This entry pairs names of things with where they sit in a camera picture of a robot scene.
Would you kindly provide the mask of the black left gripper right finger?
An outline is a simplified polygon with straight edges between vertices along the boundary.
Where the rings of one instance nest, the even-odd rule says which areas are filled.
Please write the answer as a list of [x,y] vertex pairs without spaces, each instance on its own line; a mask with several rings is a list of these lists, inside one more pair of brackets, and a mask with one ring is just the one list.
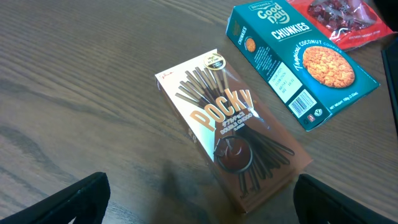
[[308,174],[299,175],[293,198],[300,224],[397,224]]

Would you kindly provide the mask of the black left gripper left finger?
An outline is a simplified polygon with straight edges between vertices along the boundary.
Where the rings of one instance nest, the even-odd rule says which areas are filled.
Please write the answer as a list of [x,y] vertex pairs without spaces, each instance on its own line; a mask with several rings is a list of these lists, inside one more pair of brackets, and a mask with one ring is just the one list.
[[1,220],[1,224],[101,224],[111,195],[106,173],[95,172],[46,199]]

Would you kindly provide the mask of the brown Pocky box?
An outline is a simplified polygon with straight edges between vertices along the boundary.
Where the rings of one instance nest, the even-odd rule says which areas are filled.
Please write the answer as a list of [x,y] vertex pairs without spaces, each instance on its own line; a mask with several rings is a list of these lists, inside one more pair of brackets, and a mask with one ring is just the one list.
[[217,50],[159,72],[155,79],[240,212],[257,208],[311,163]]

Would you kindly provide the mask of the teal Chunkies cookie box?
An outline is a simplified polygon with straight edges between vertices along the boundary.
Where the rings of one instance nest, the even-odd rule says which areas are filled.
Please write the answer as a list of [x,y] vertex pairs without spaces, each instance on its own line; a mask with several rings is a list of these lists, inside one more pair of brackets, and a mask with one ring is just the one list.
[[287,1],[233,7],[226,35],[306,131],[379,87]]

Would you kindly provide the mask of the red Hacks candy bag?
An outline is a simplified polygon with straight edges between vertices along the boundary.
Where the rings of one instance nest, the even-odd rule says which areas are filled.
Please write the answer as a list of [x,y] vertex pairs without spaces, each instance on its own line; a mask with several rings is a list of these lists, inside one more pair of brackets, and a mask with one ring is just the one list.
[[342,50],[394,33],[363,0],[290,0],[289,4]]

